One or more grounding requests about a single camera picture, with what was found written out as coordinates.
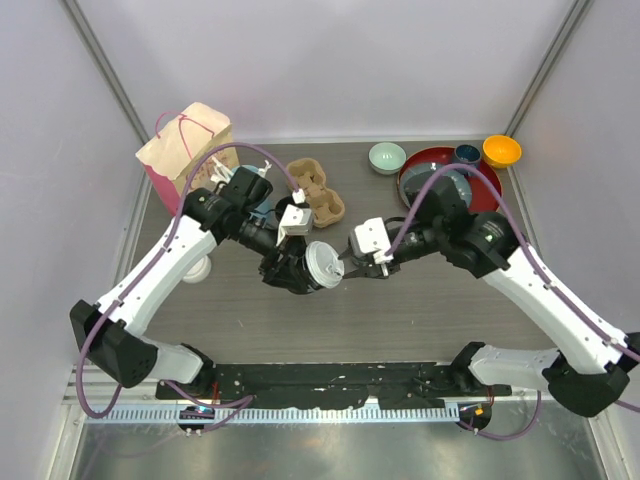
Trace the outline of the single white cup lid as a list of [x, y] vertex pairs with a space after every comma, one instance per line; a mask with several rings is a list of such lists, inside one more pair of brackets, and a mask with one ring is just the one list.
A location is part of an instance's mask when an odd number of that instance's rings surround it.
[[344, 262], [336, 250], [325, 242], [311, 242], [305, 251], [305, 262], [311, 278], [326, 289], [337, 287], [345, 274]]

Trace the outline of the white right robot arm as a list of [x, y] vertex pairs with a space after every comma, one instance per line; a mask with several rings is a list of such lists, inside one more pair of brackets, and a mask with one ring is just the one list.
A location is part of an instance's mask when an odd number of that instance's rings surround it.
[[342, 254], [356, 267], [350, 277], [386, 279], [403, 263], [439, 253], [511, 300], [554, 343], [548, 350], [513, 350], [471, 342], [451, 363], [457, 391], [538, 390], [586, 418], [620, 399], [639, 363], [638, 334], [607, 323], [569, 291], [506, 214], [470, 212], [449, 177], [430, 178], [410, 197], [401, 226], [377, 217], [350, 232]]

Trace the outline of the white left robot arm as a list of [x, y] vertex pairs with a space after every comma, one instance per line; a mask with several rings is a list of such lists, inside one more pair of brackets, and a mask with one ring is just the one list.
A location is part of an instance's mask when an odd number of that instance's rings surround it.
[[70, 321], [81, 360], [90, 360], [121, 388], [151, 378], [178, 383], [190, 398], [205, 397], [213, 385], [212, 362], [197, 349], [147, 337], [161, 304], [199, 261], [223, 241], [233, 240], [262, 257], [265, 284], [296, 294], [321, 288], [308, 259], [304, 237], [313, 226], [305, 203], [293, 201], [273, 227], [253, 217], [254, 206], [270, 187], [205, 188], [186, 196], [183, 210], [143, 260], [96, 302], [78, 301]]

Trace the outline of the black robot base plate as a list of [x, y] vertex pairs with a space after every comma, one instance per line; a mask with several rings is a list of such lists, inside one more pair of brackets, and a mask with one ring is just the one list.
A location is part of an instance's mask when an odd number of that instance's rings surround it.
[[442, 406], [446, 398], [512, 394], [485, 386], [461, 369], [436, 362], [211, 364], [190, 383], [188, 395], [224, 405], [251, 399], [254, 409], [359, 409], [374, 397], [384, 410]]

